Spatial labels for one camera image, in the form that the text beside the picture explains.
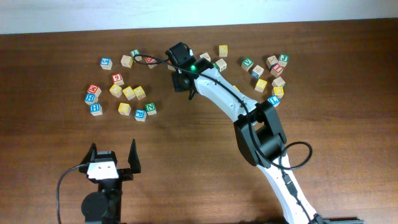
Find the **blue P block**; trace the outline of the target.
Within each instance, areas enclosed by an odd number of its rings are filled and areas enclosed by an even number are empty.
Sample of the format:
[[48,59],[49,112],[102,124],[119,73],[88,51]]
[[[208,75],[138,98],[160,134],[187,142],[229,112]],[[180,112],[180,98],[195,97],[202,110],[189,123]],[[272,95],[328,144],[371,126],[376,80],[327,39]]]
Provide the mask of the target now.
[[144,122],[146,120],[147,117],[147,113],[146,110],[136,110],[135,114],[134,114],[134,118],[137,121],[142,121]]

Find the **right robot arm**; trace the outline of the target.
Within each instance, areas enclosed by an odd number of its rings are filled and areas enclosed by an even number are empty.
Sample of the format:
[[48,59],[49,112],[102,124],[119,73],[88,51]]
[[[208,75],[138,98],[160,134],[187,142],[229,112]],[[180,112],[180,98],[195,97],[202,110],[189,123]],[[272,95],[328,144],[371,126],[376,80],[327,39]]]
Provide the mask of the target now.
[[323,223],[322,217],[305,198],[291,167],[287,138],[274,105],[258,103],[230,84],[214,64],[196,59],[187,44],[177,43],[166,51],[166,63],[176,69],[172,74],[175,91],[189,91],[211,100],[233,122],[240,153],[257,167],[276,194],[287,223]]

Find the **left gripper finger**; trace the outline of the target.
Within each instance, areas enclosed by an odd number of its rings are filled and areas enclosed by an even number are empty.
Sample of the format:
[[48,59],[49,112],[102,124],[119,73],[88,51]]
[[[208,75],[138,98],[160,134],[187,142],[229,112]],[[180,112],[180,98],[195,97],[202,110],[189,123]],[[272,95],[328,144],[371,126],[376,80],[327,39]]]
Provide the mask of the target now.
[[133,139],[129,151],[128,163],[133,174],[141,173],[141,163],[136,149],[136,140]]
[[96,144],[92,143],[89,151],[86,153],[83,160],[81,161],[81,164],[89,164],[93,162],[95,160],[96,154],[97,154]]

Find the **green N block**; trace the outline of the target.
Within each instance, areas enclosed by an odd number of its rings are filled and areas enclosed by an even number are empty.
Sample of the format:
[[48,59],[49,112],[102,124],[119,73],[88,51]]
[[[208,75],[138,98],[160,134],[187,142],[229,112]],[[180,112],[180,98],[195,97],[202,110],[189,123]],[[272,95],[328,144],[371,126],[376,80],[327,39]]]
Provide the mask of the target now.
[[145,104],[146,113],[150,115],[154,115],[157,113],[157,109],[155,107],[155,103]]

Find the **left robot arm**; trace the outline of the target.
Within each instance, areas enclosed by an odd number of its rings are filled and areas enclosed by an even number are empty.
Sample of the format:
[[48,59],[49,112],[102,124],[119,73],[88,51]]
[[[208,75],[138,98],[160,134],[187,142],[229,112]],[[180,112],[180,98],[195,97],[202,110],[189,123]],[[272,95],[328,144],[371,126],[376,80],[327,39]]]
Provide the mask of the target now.
[[79,171],[98,186],[96,192],[88,194],[81,203],[85,223],[120,223],[123,182],[134,179],[141,173],[141,164],[132,141],[127,158],[128,168],[118,169],[116,154],[113,151],[98,151],[92,144],[81,161]]

